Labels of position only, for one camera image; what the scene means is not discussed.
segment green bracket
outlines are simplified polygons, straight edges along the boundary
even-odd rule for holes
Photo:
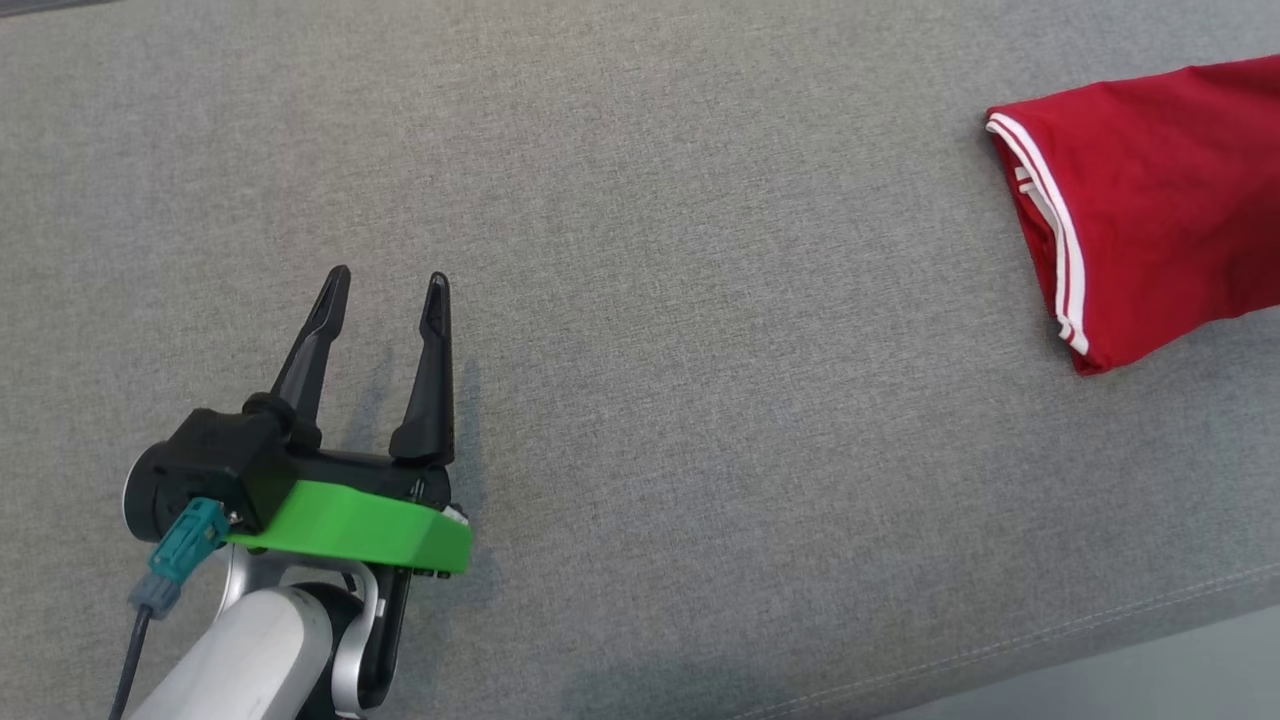
[[[293,486],[264,532],[227,542],[436,573],[463,573],[471,556],[471,528],[438,510],[314,480]]]

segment red cloth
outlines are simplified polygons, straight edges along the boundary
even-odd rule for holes
[[[1080,374],[1280,305],[1280,55],[992,108]]]

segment gray fabric surface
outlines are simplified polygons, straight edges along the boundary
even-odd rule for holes
[[[867,717],[1276,603],[1280,314],[1075,377],[980,118],[1280,10],[1069,5],[0,22],[0,714],[105,712],[129,462],[266,387],[338,263],[332,447],[385,447],[454,281],[475,562],[416,587],[385,717]]]

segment folded fabric edge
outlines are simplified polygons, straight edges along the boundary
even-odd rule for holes
[[[1041,215],[1053,228],[1057,251],[1053,313],[1062,325],[1059,337],[1080,355],[1088,355],[1089,340],[1084,334],[1084,256],[1066,201],[1053,181],[1039,146],[1021,123],[1004,113],[992,113],[987,122],[987,132],[1000,137],[1021,163],[1021,167],[1012,169],[1015,178],[1020,181],[1019,188],[1030,197]]]

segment seam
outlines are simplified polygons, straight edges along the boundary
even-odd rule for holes
[[[1130,603],[1126,603],[1126,605],[1120,605],[1120,606],[1112,607],[1110,610],[1103,610],[1101,612],[1094,612],[1092,615],[1085,615],[1083,618],[1076,618],[1074,620],[1068,620],[1066,623],[1060,623],[1057,625],[1051,625],[1048,628],[1043,628],[1041,630],[1036,630],[1034,633],[1028,633],[1025,635],[1019,635],[1016,638],[1011,638],[1011,639],[1007,639],[1007,641],[1001,641],[998,643],[992,643],[992,644],[983,646],[983,647],[979,647],[979,648],[974,648],[974,650],[969,650],[969,651],[965,651],[965,652],[960,652],[960,653],[952,655],[950,657],[943,657],[941,660],[933,660],[933,661],[929,661],[929,662],[915,665],[915,666],[908,667],[905,670],[897,670],[895,673],[887,673],[887,674],[883,674],[883,675],[876,675],[874,678],[867,678],[865,680],[858,680],[855,683],[846,683],[844,685],[837,685],[837,687],[833,687],[833,688],[828,688],[826,691],[819,691],[819,692],[815,692],[815,693],[810,693],[810,694],[806,694],[806,696],[803,696],[803,697],[797,697],[795,700],[788,700],[786,702],[780,702],[777,705],[771,705],[768,707],[762,707],[759,710],[751,710],[749,712],[741,712],[741,714],[733,715],[732,717],[728,717],[726,720],[744,720],[746,717],[755,717],[758,715],[764,715],[765,712],[769,712],[771,710],[780,710],[780,708],[783,708],[783,707],[787,708],[787,710],[783,710],[781,712],[774,712],[772,715],[764,715],[763,717],[758,719],[758,720],[771,720],[773,717],[781,717],[783,715],[790,715],[791,712],[796,712],[796,711],[803,710],[805,707],[815,707],[815,706],[819,706],[819,705],[824,705],[827,702],[833,702],[836,700],[849,700],[850,697],[855,697],[858,694],[863,694],[863,693],[867,693],[867,692],[870,692],[870,691],[874,691],[874,689],[887,688],[887,687],[891,687],[891,685],[896,685],[899,683],[905,683],[908,680],[915,680],[915,679],[920,679],[920,678],[927,678],[929,675],[934,675],[934,674],[942,673],[945,670],[955,670],[957,667],[964,667],[965,665],[972,665],[972,664],[979,662],[982,660],[987,660],[987,659],[991,659],[991,657],[997,657],[1000,655],[1005,655],[1005,653],[1012,652],[1015,650],[1023,650],[1023,648],[1032,647],[1032,646],[1036,646],[1036,644],[1039,644],[1039,643],[1043,643],[1043,642],[1059,639],[1059,638],[1062,638],[1062,637],[1066,637],[1066,635],[1070,635],[1070,634],[1074,634],[1074,633],[1083,633],[1085,630],[1091,630],[1093,628],[1097,628],[1100,625],[1106,625],[1108,623],[1115,623],[1116,620],[1121,620],[1124,618],[1129,618],[1129,616],[1137,615],[1139,612],[1148,612],[1151,610],[1157,610],[1160,607],[1166,607],[1166,606],[1170,606],[1170,605],[1176,605],[1179,602],[1187,602],[1187,601],[1194,600],[1197,597],[1203,597],[1206,594],[1212,594],[1215,592],[1221,592],[1221,591],[1228,589],[1230,587],[1238,587],[1238,585],[1243,585],[1243,584],[1248,584],[1248,583],[1256,583],[1256,582],[1260,582],[1260,580],[1265,580],[1267,578],[1271,578],[1271,577],[1275,577],[1275,575],[1280,574],[1280,570],[1276,570],[1276,569],[1280,569],[1280,562],[1272,562],[1270,565],[1262,565],[1261,568],[1254,568],[1252,570],[1245,570],[1243,573],[1235,573],[1235,574],[1231,574],[1231,575],[1224,575],[1221,578],[1215,578],[1212,580],[1206,580],[1203,583],[1197,583],[1194,585],[1189,585],[1189,587],[1185,587],[1185,588],[1181,588],[1181,589],[1176,589],[1176,591],[1172,591],[1172,592],[1161,593],[1161,594],[1157,594],[1157,596],[1153,596],[1153,597],[1148,597],[1146,600],[1139,600],[1137,602],[1130,602]],[[1212,588],[1210,588],[1210,585],[1220,585],[1220,587],[1212,587]],[[1160,601],[1160,600],[1165,600],[1165,598],[1169,598],[1169,597],[1172,597],[1172,596],[1185,594],[1185,593],[1189,593],[1189,592],[1193,592],[1193,591],[1199,591],[1201,588],[1210,588],[1210,589],[1204,589],[1204,591],[1201,591],[1201,592],[1194,592],[1193,594],[1189,594],[1187,597],[1179,597],[1179,598],[1175,598],[1175,600],[1167,600],[1165,602],[1151,605],[1152,602],[1156,602],[1156,601]],[[1089,620],[1094,620],[1094,619],[1108,616],[1108,615],[1110,615],[1110,618],[1105,618],[1105,619],[1098,620],[1096,623],[1092,623],[1092,624],[1088,624],[1088,625],[1083,625],[1083,626],[1079,626],[1079,628],[1070,628],[1071,625],[1080,625],[1082,623],[1088,623]],[[961,660],[961,659],[965,659],[965,657],[969,657],[970,660],[965,660],[964,662],[956,662],[954,665],[948,665],[948,664],[951,664],[951,662],[954,662],[956,660]],[[927,671],[925,673],[919,673],[919,670],[927,670]],[[858,692],[847,692],[847,691],[854,691],[854,689],[858,689]],[[819,697],[823,697],[823,696],[832,696],[832,694],[836,694],[836,697],[827,697],[824,700],[815,701],[815,698],[819,698]]]

